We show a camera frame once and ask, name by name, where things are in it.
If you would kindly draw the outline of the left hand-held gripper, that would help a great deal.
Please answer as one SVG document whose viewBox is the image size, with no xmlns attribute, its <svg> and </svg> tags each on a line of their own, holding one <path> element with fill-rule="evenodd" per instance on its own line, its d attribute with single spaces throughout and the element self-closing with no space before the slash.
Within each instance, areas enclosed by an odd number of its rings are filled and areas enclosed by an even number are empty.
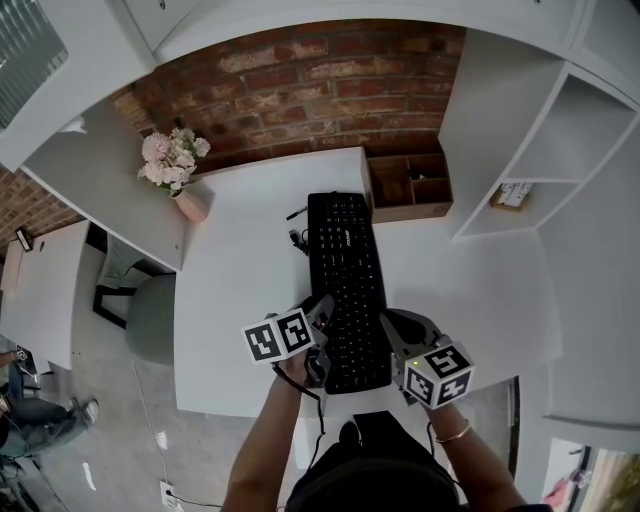
<svg viewBox="0 0 640 512">
<path fill-rule="evenodd" d="M 255 364 L 275 364 L 307 350 L 306 368 L 312 388 L 323 388 L 331 368 L 326 346 L 335 301 L 331 294 L 308 297 L 296 308 L 269 314 L 243 327 L 245 341 Z"/>
</svg>

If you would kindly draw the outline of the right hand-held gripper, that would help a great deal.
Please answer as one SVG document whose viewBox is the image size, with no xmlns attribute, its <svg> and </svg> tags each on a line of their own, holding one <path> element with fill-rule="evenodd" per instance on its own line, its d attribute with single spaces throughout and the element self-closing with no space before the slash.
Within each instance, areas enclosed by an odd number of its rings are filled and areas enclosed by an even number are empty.
<svg viewBox="0 0 640 512">
<path fill-rule="evenodd" d="M 393 381 L 408 405 L 434 410 L 469 392 L 474 362 L 430 318 L 389 308 L 380 313 L 380 323 L 395 358 Z"/>
</svg>

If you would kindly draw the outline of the person's left hand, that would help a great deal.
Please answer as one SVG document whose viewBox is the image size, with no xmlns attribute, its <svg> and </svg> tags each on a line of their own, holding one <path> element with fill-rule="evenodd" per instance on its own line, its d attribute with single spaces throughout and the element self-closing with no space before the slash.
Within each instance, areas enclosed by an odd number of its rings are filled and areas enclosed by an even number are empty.
<svg viewBox="0 0 640 512">
<path fill-rule="evenodd" d="M 309 386 L 306 357 L 307 350 L 277 363 L 277 367 L 282 370 L 289 379 L 304 388 Z"/>
</svg>

